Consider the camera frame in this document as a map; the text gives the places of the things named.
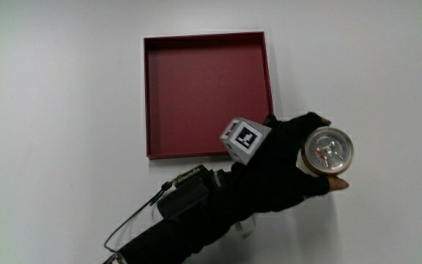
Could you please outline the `person's left hand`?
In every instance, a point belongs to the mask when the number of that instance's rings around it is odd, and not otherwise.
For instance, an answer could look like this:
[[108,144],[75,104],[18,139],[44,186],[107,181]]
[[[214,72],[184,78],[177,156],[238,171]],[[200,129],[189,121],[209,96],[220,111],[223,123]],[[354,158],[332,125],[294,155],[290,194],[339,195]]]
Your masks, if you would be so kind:
[[279,212],[300,204],[307,197],[346,189],[349,184],[336,176],[314,177],[297,167],[297,156],[305,139],[330,121],[309,112],[289,121],[266,117],[269,136],[246,165],[232,165],[231,185],[219,202],[229,215]]

